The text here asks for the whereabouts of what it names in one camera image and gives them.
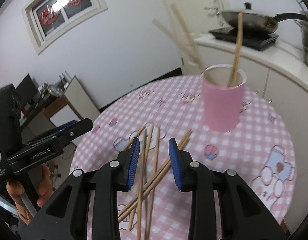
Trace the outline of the person's left hand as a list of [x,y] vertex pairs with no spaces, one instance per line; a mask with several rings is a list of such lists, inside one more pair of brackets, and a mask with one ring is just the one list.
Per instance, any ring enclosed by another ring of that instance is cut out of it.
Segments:
[[[43,207],[46,201],[51,197],[52,195],[52,184],[50,181],[50,171],[47,168],[46,165],[42,165],[42,175],[41,175],[41,181],[40,184],[37,187],[37,193],[38,193],[38,201],[37,205],[39,207]],[[7,182],[6,185],[7,192],[11,196],[12,200],[15,202],[15,206],[19,215],[19,218],[25,223],[29,224],[31,220],[33,219],[33,216],[23,203],[21,196],[25,194],[25,189],[23,185],[16,181],[16,180],[10,180]]]

